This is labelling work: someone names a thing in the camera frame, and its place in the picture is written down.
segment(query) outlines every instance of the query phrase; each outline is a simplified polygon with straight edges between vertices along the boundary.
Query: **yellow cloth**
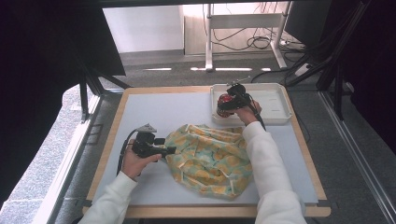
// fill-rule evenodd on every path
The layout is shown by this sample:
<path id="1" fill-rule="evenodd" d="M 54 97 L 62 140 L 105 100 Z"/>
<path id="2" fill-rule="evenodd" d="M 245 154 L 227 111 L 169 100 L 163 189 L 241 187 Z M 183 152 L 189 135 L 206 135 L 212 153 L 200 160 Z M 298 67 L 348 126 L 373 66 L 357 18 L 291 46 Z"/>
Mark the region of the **yellow cloth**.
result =
<path id="1" fill-rule="evenodd" d="M 242 128 L 211 129 L 186 124 L 165 139 L 177 147 L 166 160 L 176 182 L 206 196 L 234 198 L 252 177 Z"/>

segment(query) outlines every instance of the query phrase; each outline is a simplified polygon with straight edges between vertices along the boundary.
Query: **white wall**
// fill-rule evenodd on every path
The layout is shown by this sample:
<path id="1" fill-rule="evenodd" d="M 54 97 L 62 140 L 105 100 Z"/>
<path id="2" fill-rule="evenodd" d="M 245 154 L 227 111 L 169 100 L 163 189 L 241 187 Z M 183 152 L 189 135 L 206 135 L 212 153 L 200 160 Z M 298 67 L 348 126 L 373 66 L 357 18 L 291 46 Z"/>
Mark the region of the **white wall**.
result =
<path id="1" fill-rule="evenodd" d="M 119 53 L 184 49 L 182 6 L 103 9 Z"/>

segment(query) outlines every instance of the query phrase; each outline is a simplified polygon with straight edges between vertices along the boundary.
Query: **white tray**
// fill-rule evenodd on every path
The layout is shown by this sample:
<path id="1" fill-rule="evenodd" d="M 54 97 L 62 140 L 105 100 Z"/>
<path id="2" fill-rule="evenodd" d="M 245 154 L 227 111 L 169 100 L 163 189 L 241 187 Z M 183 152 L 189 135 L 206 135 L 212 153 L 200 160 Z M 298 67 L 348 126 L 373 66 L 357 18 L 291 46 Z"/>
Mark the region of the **white tray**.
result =
<path id="1" fill-rule="evenodd" d="M 242 84 L 253 100 L 262 107 L 260 115 L 265 124 L 284 124 L 291 117 L 291 110 L 284 94 L 285 88 L 277 83 Z M 234 114 L 228 118 L 219 116 L 216 112 L 218 99 L 231 86 L 216 84 L 210 89 L 212 98 L 212 118 L 217 124 L 242 124 L 243 122 Z"/>

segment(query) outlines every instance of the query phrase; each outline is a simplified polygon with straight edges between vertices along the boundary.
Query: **person's arm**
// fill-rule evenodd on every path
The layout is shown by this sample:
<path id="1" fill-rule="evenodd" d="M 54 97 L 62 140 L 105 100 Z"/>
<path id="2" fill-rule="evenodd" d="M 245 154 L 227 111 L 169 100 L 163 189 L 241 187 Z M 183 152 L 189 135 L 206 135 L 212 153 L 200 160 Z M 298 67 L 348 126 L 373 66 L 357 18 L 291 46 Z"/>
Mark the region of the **person's arm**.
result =
<path id="1" fill-rule="evenodd" d="M 262 111 L 257 102 L 253 101 L 253 105 L 259 112 Z M 306 223 L 304 203 L 292 189 L 285 164 L 271 134 L 264 130 L 248 107 L 232 112 L 247 126 L 243 135 L 260 196 L 256 223 Z"/>
<path id="2" fill-rule="evenodd" d="M 84 223 L 122 223 L 137 177 L 152 161 L 161 158 L 161 154 L 153 155 L 145 159 L 137 157 L 129 146 L 125 150 L 123 165 L 117 177 L 106 186 L 105 193 L 88 209 L 80 224 Z"/>

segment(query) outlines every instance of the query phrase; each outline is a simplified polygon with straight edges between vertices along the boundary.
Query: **person's hand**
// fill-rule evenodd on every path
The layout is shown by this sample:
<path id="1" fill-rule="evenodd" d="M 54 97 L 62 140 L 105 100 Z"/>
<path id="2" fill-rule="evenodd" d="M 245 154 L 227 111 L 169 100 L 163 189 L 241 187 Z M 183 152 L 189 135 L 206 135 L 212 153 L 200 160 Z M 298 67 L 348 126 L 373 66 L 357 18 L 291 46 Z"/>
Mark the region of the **person's hand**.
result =
<path id="1" fill-rule="evenodd" d="M 128 147 L 125 149 L 125 154 L 122 163 L 122 172 L 128 175 L 131 179 L 139 176 L 142 170 L 152 161 L 157 161 L 161 158 L 161 154 L 152 155 L 147 158 L 140 158 L 132 151 L 131 140 Z"/>
<path id="2" fill-rule="evenodd" d="M 260 104 L 258 102 L 253 100 L 251 102 L 251 104 L 253 105 L 253 107 L 255 107 L 257 109 L 259 114 L 262 112 L 262 107 L 260 106 Z M 227 110 L 227 112 L 235 113 L 242 120 L 242 122 L 245 123 L 246 126 L 248 126 L 249 123 L 251 123 L 253 121 L 258 121 L 256 116 L 254 115 L 253 111 L 248 106 L 244 106 L 242 108 L 235 109 L 235 110 Z"/>

